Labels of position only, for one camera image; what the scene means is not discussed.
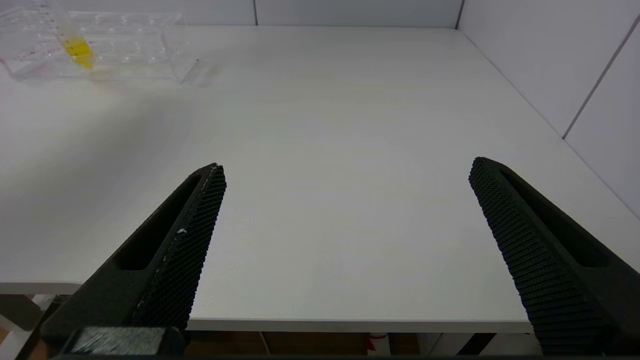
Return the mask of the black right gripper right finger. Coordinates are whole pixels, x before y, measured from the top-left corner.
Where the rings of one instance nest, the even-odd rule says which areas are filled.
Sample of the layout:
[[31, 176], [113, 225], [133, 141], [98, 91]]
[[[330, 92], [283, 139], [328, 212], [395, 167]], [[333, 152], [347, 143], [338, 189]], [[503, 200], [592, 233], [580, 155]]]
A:
[[471, 189], [544, 354], [638, 354], [639, 273], [504, 164]]

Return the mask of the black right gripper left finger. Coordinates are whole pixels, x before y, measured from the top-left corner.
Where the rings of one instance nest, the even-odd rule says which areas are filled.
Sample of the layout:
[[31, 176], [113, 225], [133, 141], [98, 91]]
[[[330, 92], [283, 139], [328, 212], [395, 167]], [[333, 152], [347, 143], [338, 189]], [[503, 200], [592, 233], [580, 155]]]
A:
[[48, 346], [86, 327], [186, 329], [226, 193], [215, 162], [190, 174], [41, 326]]

